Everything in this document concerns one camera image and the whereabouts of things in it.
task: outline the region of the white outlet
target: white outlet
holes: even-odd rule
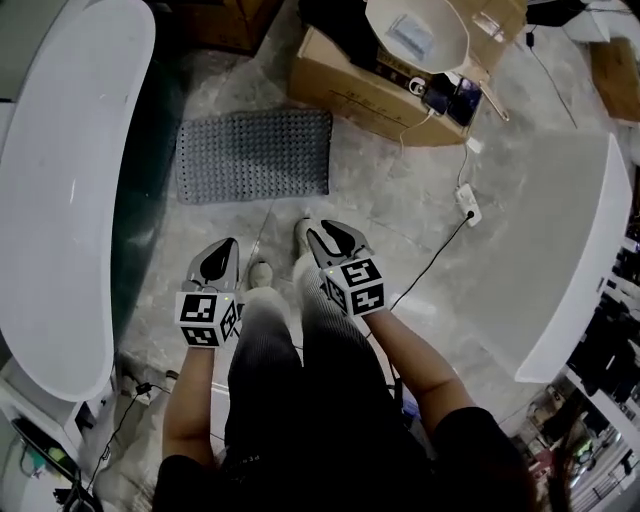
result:
[[[460,206],[463,214],[467,215],[469,212],[473,212],[473,218],[467,222],[468,226],[473,227],[482,220],[480,207],[476,202],[476,197],[473,195],[471,185],[465,183],[456,189],[456,202]]]

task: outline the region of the charging cable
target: charging cable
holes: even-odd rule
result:
[[[407,126],[404,130],[402,130],[400,132],[400,158],[404,157],[404,134],[407,133],[409,130],[413,130],[414,128],[417,128],[418,126],[422,126],[424,123],[426,123],[429,119],[431,119],[431,117],[433,116],[433,109],[429,109],[429,112],[427,112],[426,117],[420,121],[418,124],[414,124],[413,126]]]

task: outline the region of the phone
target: phone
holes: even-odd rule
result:
[[[456,84],[444,73],[433,75],[422,96],[422,103],[438,116],[446,114],[451,99],[456,92]]]
[[[481,99],[482,90],[480,87],[463,78],[451,98],[447,115],[460,126],[469,126],[476,110],[478,110]]]

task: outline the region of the white shoe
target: white shoe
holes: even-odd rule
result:
[[[309,231],[310,229],[313,229],[319,233],[318,225],[313,221],[313,219],[310,219],[309,217],[300,219],[296,223],[294,233],[296,237],[296,246],[298,249],[298,258],[308,252],[311,252],[311,246],[309,245],[309,240],[307,239],[307,231]]]
[[[249,269],[249,288],[270,287],[273,282],[273,269],[266,261],[254,263]]]

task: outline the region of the white basin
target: white basin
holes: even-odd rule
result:
[[[68,401],[113,365],[113,209],[155,39],[140,0],[101,0],[41,50],[0,160],[0,329],[24,371]]]

